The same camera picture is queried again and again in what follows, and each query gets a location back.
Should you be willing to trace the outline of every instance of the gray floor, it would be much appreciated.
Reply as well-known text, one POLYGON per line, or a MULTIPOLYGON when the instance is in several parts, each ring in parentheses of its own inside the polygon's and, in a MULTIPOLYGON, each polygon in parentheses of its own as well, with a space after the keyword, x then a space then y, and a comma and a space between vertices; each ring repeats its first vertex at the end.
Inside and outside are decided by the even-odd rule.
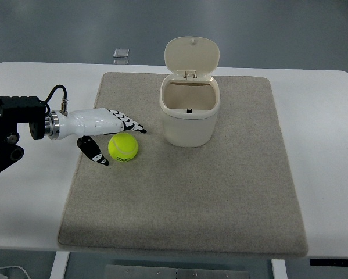
MULTIPOLYGON (((0 1, 0 63, 113 63, 114 49, 128 48, 130 64, 164 65, 166 44, 184 35, 216 42, 221 67, 348 72, 348 0, 0 1)), ((30 263, 33 255, 42 259, 0 252, 0 265, 30 263)), ((95 270, 105 257, 74 254, 70 268, 95 270)), ((289 278, 315 278, 313 270, 316 278, 339 278, 304 260, 287 266, 289 278)), ((76 270, 67 278, 82 278, 76 270)))
MULTIPOLYGON (((0 267, 21 266, 31 279, 45 279, 50 277, 54 258, 55 252, 0 250, 0 267)), ((20 269, 0 269, 0 273, 9 279, 26 278, 20 269)))

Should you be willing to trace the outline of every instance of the small metal object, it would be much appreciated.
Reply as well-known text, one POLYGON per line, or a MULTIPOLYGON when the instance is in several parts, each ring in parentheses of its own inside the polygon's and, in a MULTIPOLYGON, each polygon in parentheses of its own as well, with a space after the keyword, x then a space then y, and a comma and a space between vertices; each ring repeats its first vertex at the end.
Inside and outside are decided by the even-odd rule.
POLYGON ((15 143, 17 143, 18 141, 19 141, 19 138, 18 138, 18 136, 15 135, 15 134, 11 134, 11 135, 9 135, 9 136, 6 138, 6 142, 7 142, 8 144, 15 144, 15 143))
POLYGON ((124 59, 116 59, 113 61, 114 65, 127 65, 128 64, 128 60, 124 59))
POLYGON ((122 58, 128 58, 128 52, 130 50, 127 48, 116 48, 114 51, 113 57, 122 57, 122 58))
POLYGON ((62 99, 62 104, 60 106, 60 113, 64 116, 67 116, 68 115, 67 108, 68 108, 68 100, 62 99))

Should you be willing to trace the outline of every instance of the gray felt mat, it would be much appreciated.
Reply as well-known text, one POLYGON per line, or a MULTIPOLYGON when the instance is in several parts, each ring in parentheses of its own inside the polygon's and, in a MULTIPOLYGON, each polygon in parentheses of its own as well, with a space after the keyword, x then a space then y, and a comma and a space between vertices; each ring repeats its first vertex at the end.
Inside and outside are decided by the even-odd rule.
POLYGON ((64 209, 59 246, 113 251, 181 251, 304 256, 308 247, 270 83, 214 76, 221 105, 214 134, 198 148, 165 141, 159 91, 166 75, 106 73, 96 108, 119 110, 137 156, 117 162, 109 135, 94 137, 110 166, 81 155, 64 209))

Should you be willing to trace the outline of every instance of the bin lid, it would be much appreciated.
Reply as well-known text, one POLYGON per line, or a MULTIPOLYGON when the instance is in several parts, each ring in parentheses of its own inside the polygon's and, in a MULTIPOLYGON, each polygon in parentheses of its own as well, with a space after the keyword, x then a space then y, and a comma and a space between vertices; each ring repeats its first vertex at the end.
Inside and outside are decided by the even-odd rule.
POLYGON ((198 74, 213 72, 219 63, 219 47, 201 37, 179 37, 170 41, 164 50, 164 61, 173 73, 195 70, 198 74))

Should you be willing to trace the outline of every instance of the yellow tennis ball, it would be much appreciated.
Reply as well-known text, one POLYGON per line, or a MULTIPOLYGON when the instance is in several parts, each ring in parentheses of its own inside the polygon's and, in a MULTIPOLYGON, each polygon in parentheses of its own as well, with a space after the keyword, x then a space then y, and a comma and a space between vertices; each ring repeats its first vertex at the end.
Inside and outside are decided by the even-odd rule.
POLYGON ((114 160, 127 162, 138 153, 138 142, 128 133, 118 133, 110 139, 108 151, 114 160))

